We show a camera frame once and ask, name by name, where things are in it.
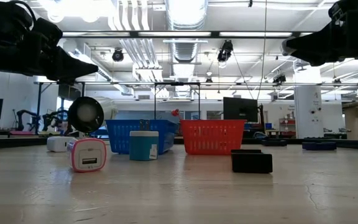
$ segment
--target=white pillar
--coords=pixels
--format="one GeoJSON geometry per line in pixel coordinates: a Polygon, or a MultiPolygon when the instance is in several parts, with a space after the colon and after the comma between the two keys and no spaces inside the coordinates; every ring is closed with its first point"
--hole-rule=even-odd
{"type": "MultiPolygon", "coordinates": [[[[310,65],[294,63],[294,82],[321,83],[320,69],[310,65]]],[[[320,86],[298,86],[295,88],[296,137],[324,137],[320,86]]]]}

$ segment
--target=blue tray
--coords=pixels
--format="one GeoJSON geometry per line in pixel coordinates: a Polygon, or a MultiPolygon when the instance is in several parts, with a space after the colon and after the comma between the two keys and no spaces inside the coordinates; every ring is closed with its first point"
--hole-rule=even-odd
{"type": "MultiPolygon", "coordinates": [[[[111,151],[129,154],[129,133],[140,131],[140,120],[106,120],[111,151]]],[[[178,125],[168,120],[150,120],[150,130],[158,131],[158,154],[163,154],[173,146],[178,125]]]]}

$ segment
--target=usb port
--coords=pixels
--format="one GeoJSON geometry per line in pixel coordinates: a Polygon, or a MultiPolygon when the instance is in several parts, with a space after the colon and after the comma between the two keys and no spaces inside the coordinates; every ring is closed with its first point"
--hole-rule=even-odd
{"type": "Polygon", "coordinates": [[[82,164],[95,164],[98,163],[98,158],[82,159],[82,164]]]}

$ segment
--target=label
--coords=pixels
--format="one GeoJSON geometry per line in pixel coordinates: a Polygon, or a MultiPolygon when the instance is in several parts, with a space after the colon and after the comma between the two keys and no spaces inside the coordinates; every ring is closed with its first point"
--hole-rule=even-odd
{"type": "Polygon", "coordinates": [[[157,153],[158,153],[157,145],[153,144],[151,149],[150,149],[149,159],[157,159],[157,153]]]}

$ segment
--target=red basket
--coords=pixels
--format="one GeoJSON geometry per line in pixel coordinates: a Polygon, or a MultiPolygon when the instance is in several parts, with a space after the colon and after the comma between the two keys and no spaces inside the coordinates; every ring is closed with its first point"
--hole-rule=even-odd
{"type": "Polygon", "coordinates": [[[181,120],[188,154],[230,155],[240,149],[244,120],[181,120]]]}

